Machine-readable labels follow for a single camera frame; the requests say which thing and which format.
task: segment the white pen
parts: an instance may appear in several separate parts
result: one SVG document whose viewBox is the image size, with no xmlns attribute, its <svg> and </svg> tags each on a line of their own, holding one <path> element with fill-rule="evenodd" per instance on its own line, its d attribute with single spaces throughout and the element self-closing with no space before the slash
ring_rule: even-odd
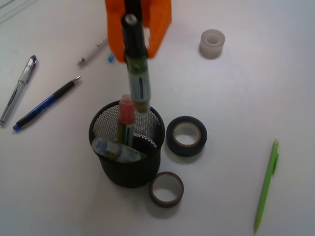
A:
<svg viewBox="0 0 315 236">
<path fill-rule="evenodd" d="M 91 49 L 90 53 L 88 53 L 85 57 L 81 58 L 77 66 L 83 66 L 88 63 L 99 51 L 102 47 L 108 44 L 107 38 L 101 40 L 98 44 L 95 44 L 94 48 Z"/>
<path fill-rule="evenodd" d="M 36 63 L 37 63 L 37 58 L 36 56 L 31 56 L 31 58 L 29 59 L 29 62 L 27 63 L 27 65 L 25 66 L 25 69 L 18 81 L 18 84 L 16 85 L 11 97 L 10 97 L 10 100 L 0 118 L 0 125 L 2 127 L 4 127 L 4 124 L 6 122 L 6 120 L 8 119 L 8 117 L 10 116 L 12 110 L 13 110 L 13 107 L 15 106 L 17 100 L 19 99 L 19 96 L 21 95 L 22 91 L 23 91 L 23 88 L 25 86 L 25 84 L 27 84 L 31 78 L 31 74 L 32 74 L 32 71 L 33 69 L 35 68 L 36 66 Z"/>
</svg>

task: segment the marker label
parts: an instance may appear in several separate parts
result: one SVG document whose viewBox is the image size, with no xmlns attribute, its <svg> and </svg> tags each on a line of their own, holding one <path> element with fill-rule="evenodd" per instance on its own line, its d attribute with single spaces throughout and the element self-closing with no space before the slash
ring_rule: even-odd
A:
<svg viewBox="0 0 315 236">
<path fill-rule="evenodd" d="M 147 102 L 150 100 L 150 81 L 147 58 L 133 59 L 126 56 L 132 100 Z"/>
<path fill-rule="evenodd" d="M 118 123 L 118 142 L 132 147 L 134 124 L 125 125 Z"/>
</svg>

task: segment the green mechanical pencil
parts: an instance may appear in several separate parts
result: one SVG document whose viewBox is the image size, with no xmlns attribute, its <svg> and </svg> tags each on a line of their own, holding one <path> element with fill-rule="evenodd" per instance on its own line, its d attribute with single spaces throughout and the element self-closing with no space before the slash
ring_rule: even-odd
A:
<svg viewBox="0 0 315 236">
<path fill-rule="evenodd" d="M 264 207 L 265 207 L 265 203 L 266 203 L 266 199 L 267 199 L 267 195 L 268 195 L 268 189 L 269 189 L 269 185 L 270 185 L 270 181 L 271 181 L 271 176 L 275 173 L 275 170 L 276 170 L 278 157 L 279 157 L 278 146 L 279 146 L 279 141 L 276 139 L 274 141 L 273 146 L 272 146 L 271 155 L 270 155 L 270 159 L 269 159 L 269 163 L 268 163 L 268 167 L 267 167 L 267 171 L 266 171 L 266 175 L 265 175 L 265 180 L 264 180 L 264 184 L 262 186 L 260 199 L 259 199 L 259 203 L 258 203 L 258 208 L 257 208 L 257 212 L 256 212 L 255 224 L 254 224 L 254 233 L 255 234 L 259 228 L 262 214 L 264 212 Z"/>
</svg>

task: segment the white desk surface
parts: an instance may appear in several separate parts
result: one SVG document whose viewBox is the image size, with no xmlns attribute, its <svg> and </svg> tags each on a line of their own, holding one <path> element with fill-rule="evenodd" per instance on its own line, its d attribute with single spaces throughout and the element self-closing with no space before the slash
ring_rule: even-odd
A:
<svg viewBox="0 0 315 236">
<path fill-rule="evenodd" d="M 106 35 L 104 1 L 26 0 L 16 14 L 0 16 L 0 112 L 29 57 L 38 58 L 0 129 L 0 235 L 252 236 L 275 137 L 280 159 L 256 235 L 314 235 L 314 7 L 311 0 L 172 2 L 172 24 L 149 62 L 151 104 L 165 128 L 189 115 L 208 131 L 193 159 L 173 155 L 166 143 L 161 149 L 159 171 L 176 173 L 185 186 L 172 209 L 155 206 L 148 185 L 113 184 L 89 144 L 94 115 L 129 91 L 126 66 L 107 63 L 108 49 L 76 66 Z M 226 36 L 215 60 L 198 52 L 207 29 Z M 80 85 L 31 127 L 12 132 L 78 75 Z"/>
</svg>

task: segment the mesh cup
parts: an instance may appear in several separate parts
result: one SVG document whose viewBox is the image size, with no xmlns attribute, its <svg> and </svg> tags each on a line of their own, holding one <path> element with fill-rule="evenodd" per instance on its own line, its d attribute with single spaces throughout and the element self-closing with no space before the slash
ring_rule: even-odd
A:
<svg viewBox="0 0 315 236">
<path fill-rule="evenodd" d="M 117 140 L 118 104 L 119 101 L 112 102 L 95 115 L 89 129 L 90 144 L 96 137 L 113 142 Z M 163 120 L 152 107 L 146 115 L 136 113 L 135 116 L 132 147 L 146 154 L 146 158 L 120 163 L 96 153 L 106 175 L 114 183 L 127 188 L 140 187 L 155 177 L 165 136 Z"/>
</svg>

